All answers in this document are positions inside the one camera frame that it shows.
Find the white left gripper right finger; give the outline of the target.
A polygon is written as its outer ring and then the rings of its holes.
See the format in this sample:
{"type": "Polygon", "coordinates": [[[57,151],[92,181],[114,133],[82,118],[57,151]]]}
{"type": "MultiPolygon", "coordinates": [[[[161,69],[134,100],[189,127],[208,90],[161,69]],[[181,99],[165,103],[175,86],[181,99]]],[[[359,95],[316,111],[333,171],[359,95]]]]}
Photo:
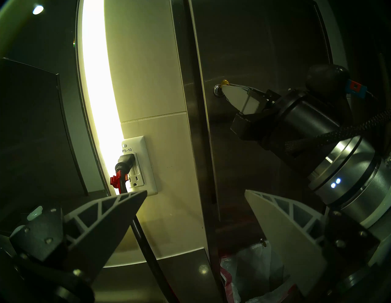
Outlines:
{"type": "Polygon", "coordinates": [[[254,190],[245,198],[302,296],[347,296],[371,277],[380,240],[339,210],[326,215],[296,200],[254,190]]]}

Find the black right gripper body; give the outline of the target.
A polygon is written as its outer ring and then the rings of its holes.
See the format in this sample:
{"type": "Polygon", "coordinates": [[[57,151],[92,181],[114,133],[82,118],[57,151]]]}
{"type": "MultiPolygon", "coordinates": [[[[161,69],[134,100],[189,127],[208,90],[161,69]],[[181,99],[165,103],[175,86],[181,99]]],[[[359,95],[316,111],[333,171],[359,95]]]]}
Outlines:
{"type": "Polygon", "coordinates": [[[310,93],[292,90],[271,103],[265,110],[274,110],[259,141],[261,147],[271,151],[292,170],[308,177],[333,151],[339,141],[287,153],[285,142],[309,139],[336,131],[340,123],[334,110],[310,93]]]}

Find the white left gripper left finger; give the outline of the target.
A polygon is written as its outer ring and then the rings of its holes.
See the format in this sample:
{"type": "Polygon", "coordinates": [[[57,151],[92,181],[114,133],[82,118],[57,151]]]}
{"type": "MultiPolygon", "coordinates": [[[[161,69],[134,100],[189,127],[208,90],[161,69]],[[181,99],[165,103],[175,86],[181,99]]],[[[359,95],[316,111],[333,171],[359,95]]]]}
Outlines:
{"type": "Polygon", "coordinates": [[[43,210],[10,242],[18,254],[45,267],[81,270],[95,278],[124,238],[147,191],[90,201],[64,215],[60,207],[43,210]]]}

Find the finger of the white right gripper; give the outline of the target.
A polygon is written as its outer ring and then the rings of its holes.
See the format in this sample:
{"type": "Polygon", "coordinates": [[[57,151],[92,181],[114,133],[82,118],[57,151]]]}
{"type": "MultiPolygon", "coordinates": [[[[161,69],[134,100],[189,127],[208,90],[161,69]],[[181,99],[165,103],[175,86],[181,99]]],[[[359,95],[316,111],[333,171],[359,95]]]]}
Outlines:
{"type": "Polygon", "coordinates": [[[228,102],[233,106],[247,106],[248,104],[259,104],[260,97],[266,100],[266,103],[272,104],[280,98],[280,94],[267,90],[266,92],[260,89],[240,85],[240,84],[228,84],[228,102]]]}
{"type": "Polygon", "coordinates": [[[221,96],[238,110],[231,124],[231,131],[244,141],[262,141],[270,134],[272,124],[279,113],[281,95],[267,90],[263,92],[249,86],[222,84],[221,96]]]}

